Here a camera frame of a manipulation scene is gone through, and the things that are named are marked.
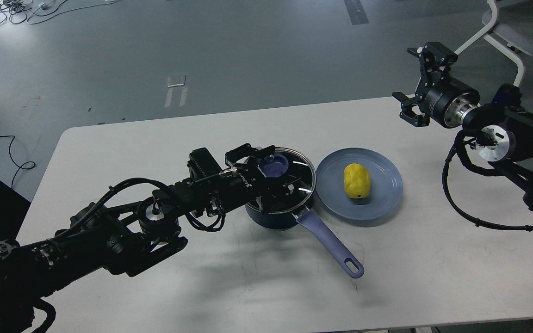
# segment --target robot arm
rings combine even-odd
[[[533,211],[533,172],[516,164],[533,158],[533,114],[521,107],[519,88],[504,84],[490,104],[479,105],[478,92],[450,76],[450,66],[458,59],[455,53],[434,42],[408,49],[408,53],[419,59],[421,80],[411,99],[402,92],[392,94],[400,101],[400,117],[415,127],[428,126],[432,118],[446,128],[463,128],[456,135],[444,166],[444,190],[450,204],[476,226],[533,230],[533,226],[503,226],[476,219],[455,206],[447,187],[449,163],[457,154],[468,170],[484,176],[505,176],[522,188],[524,202]],[[419,107],[420,113],[413,111],[414,106]],[[473,165],[466,146],[476,150],[492,169]]]
[[[277,179],[267,179],[259,166],[274,151],[275,146],[258,149],[246,143],[226,154],[229,167],[222,169],[206,148],[196,149],[188,161],[190,177],[180,182],[127,179],[110,187],[97,203],[72,217],[68,229],[48,240],[24,246],[0,241],[0,332],[31,327],[33,308],[47,312],[47,320],[35,331],[45,332],[55,310],[41,297],[98,268],[133,277],[178,253],[188,242],[180,236],[178,217],[186,217],[195,229],[215,232],[229,211],[258,197],[268,202],[268,197],[284,195]],[[104,206],[117,192],[143,183],[158,189],[141,202]],[[204,213],[216,216],[216,221],[203,225],[197,218]],[[129,230],[135,221],[142,232]]]

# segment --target concrete floor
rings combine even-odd
[[[0,134],[17,135],[18,162],[37,163],[19,173],[14,189],[33,198],[59,137],[74,126],[413,93],[418,63],[406,48],[438,41],[456,49],[482,27],[488,8],[484,0],[362,3],[364,25],[351,25],[341,0],[122,0],[40,25],[5,23]],[[533,112],[533,59],[527,61],[523,105]],[[186,86],[173,88],[168,100],[169,82],[180,74]],[[481,40],[461,54],[452,74],[488,102],[516,68]],[[397,104],[388,116],[398,112]],[[216,126],[236,132],[235,124]],[[152,157],[182,140],[141,149]],[[0,139],[0,179],[10,184],[8,144]],[[442,331],[480,332],[466,327]]]

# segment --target yellow potato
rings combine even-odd
[[[365,198],[372,189],[370,172],[361,164],[347,165],[343,172],[345,192],[349,198]]]

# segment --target plate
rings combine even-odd
[[[372,189],[367,198],[351,199],[345,193],[343,172],[358,163],[370,172]],[[365,148],[345,148],[329,154],[316,170],[316,192],[329,210],[346,219],[371,221],[383,217],[402,199],[402,177],[385,156]]]

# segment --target saucepan handle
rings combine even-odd
[[[342,244],[336,235],[328,229],[317,213],[309,210],[307,213],[299,215],[297,217],[297,222],[316,236],[320,243],[324,245],[324,248],[326,248],[328,253],[332,255],[336,262],[341,265],[342,269],[344,269],[350,277],[360,278],[363,275],[365,272],[363,265],[361,265],[353,253]],[[348,266],[348,264],[353,264],[354,269],[351,270],[351,266]]]

